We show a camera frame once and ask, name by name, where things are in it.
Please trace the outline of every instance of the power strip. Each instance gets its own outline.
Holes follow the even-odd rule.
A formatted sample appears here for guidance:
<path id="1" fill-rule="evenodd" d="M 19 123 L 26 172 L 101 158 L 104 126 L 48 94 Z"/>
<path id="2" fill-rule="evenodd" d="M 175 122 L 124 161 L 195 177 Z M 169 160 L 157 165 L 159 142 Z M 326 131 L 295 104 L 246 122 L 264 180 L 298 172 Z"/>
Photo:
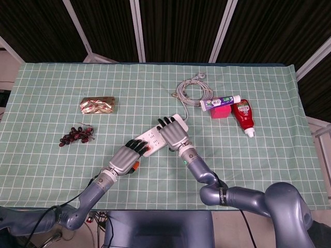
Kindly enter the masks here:
<path id="1" fill-rule="evenodd" d="M 186 123 L 183 121 L 181 116 L 179 114 L 175 114 L 172 117 L 175 118 L 176 121 L 181 125 L 181 127 L 187 132 L 188 131 L 188 126 Z M 147 132 L 143 133 L 139 137 L 136 138 L 136 140 L 143 140 L 148 142 L 148 147 L 149 150 L 144 153 L 144 157 L 149 157 L 152 155 L 154 152 L 160 150 L 163 146 L 166 145 L 166 142 L 162 138 L 161 134 L 156 128 L 157 126 L 153 127 L 152 129 L 148 130 Z"/>

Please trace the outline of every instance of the black cable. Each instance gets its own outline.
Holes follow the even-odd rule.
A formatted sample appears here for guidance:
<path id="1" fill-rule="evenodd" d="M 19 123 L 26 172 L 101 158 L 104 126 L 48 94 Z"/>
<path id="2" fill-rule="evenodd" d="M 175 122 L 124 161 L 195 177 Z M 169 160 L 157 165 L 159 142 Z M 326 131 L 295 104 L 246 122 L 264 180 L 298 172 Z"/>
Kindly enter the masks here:
<path id="1" fill-rule="evenodd" d="M 93 180 L 94 180 L 95 178 L 97 178 L 97 176 L 98 176 L 98 175 L 96 175 L 95 177 L 91 178 L 91 180 L 90 180 L 89 183 L 87 184 L 86 188 L 87 188 L 87 187 L 93 182 Z M 69 201 L 67 201 L 66 203 L 61 204 L 60 207 L 64 207 L 64 206 L 67 205 L 68 203 L 70 203 L 70 202 L 72 202 L 73 200 L 75 200 L 76 198 L 78 198 L 81 194 L 82 194 L 82 192 L 79 193 L 78 195 L 76 195 L 74 198 L 72 198 L 72 199 L 70 199 Z M 31 240 L 31 238 L 32 238 L 32 235 L 35 233 L 35 231 L 36 231 L 38 225 L 40 224 L 40 222 L 41 222 L 41 220 L 42 220 L 42 218 L 44 218 L 45 215 L 46 215 L 49 211 L 51 211 L 51 210 L 53 210 L 53 209 L 58 209 L 58 206 L 52 206 L 52 207 L 50 207 L 50 208 L 47 209 L 47 210 L 42 214 L 42 216 L 39 218 L 39 220 L 37 221 L 35 227 L 33 228 L 32 232 L 31 232 L 30 236 L 29 236 L 28 239 L 27 239 L 27 241 L 26 241 L 26 243 L 25 243 L 25 245 L 24 245 L 24 248 L 27 247 L 28 243 L 30 242 L 30 240 Z"/>
<path id="2" fill-rule="evenodd" d="M 245 220 L 245 223 L 246 223 L 246 226 L 247 226 L 247 229 L 248 229 L 248 232 L 249 232 L 249 236 L 250 236 L 250 239 L 252 240 L 252 243 L 254 245 L 254 248 L 257 248 L 257 245 L 255 244 L 255 241 L 254 241 L 254 238 L 253 238 L 253 234 L 250 230 L 250 227 L 249 227 L 249 224 L 248 224 L 248 221 L 246 219 L 246 216 L 244 215 L 244 212 L 240 209 L 240 212 L 242 213 L 243 217 L 244 217 L 244 220 Z"/>
<path id="3" fill-rule="evenodd" d="M 25 243 L 25 245 L 24 245 L 24 248 L 27 248 L 27 245 L 29 244 L 29 242 L 30 242 L 30 240 L 31 240 L 31 238 L 32 238 L 32 235 L 35 233 L 35 231 L 36 231 L 36 229 L 37 229 L 39 223 L 40 223 L 41 220 L 42 220 L 42 218 L 44 218 L 44 216 L 45 216 L 49 211 L 51 211 L 51 210 L 53 210 L 53 209 L 55 209 L 55 208 L 56 208 L 56 206 L 52 206 L 52 207 L 50 207 L 49 209 L 47 209 L 47 210 L 42 214 L 42 216 L 41 216 L 41 217 L 39 218 L 39 220 L 37 221 L 35 227 L 33 228 L 33 230 L 32 230 L 32 232 L 31 232 L 30 236 L 28 237 L 28 239 L 27 239 L 27 241 L 26 241 L 26 243 Z"/>
<path id="4" fill-rule="evenodd" d="M 100 228 L 100 225 L 99 225 L 99 223 L 100 223 L 100 216 L 98 217 L 98 227 L 97 227 L 97 235 L 98 235 L 98 248 L 100 248 L 100 232 L 99 232 L 99 228 Z"/>
<path id="5" fill-rule="evenodd" d="M 113 227 L 113 223 L 112 223 L 112 220 L 110 219 L 109 215 L 106 214 L 106 216 L 107 216 L 107 218 L 108 218 L 108 220 L 110 222 L 110 226 L 112 227 L 112 237 L 110 238 L 109 244 L 107 246 L 107 248 L 109 248 L 110 245 L 112 244 L 112 241 L 113 241 L 113 238 L 114 238 L 114 227 Z"/>

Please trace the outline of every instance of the gold wrapped package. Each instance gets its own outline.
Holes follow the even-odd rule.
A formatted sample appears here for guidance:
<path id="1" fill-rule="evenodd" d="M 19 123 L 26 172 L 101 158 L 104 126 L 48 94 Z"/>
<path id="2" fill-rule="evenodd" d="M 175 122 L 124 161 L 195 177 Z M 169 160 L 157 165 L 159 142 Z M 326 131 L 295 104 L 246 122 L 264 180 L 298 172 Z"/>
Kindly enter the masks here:
<path id="1" fill-rule="evenodd" d="M 86 97 L 82 100 L 81 111 L 83 114 L 110 114 L 114 111 L 114 97 Z"/>

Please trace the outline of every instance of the ketchup bottle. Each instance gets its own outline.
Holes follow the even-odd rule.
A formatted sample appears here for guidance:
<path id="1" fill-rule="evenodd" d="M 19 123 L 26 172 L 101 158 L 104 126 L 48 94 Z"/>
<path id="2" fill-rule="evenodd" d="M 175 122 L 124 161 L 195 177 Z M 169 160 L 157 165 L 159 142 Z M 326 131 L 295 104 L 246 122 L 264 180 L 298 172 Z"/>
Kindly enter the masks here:
<path id="1" fill-rule="evenodd" d="M 232 105 L 232 109 L 235 117 L 237 118 L 242 129 L 248 137 L 252 138 L 254 136 L 254 121 L 252 116 L 252 109 L 249 106 L 247 100 L 242 99 L 241 102 Z"/>

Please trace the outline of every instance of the pink box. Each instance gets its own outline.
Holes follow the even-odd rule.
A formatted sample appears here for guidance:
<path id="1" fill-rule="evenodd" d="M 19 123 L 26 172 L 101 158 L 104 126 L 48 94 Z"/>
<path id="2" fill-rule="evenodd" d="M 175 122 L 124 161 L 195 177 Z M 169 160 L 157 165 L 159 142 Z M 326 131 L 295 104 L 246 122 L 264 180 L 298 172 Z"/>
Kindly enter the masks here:
<path id="1" fill-rule="evenodd" d="M 210 111 L 210 116 L 212 119 L 217 118 L 227 118 L 229 114 L 231 113 L 231 106 L 226 105 L 223 107 L 216 107 Z"/>

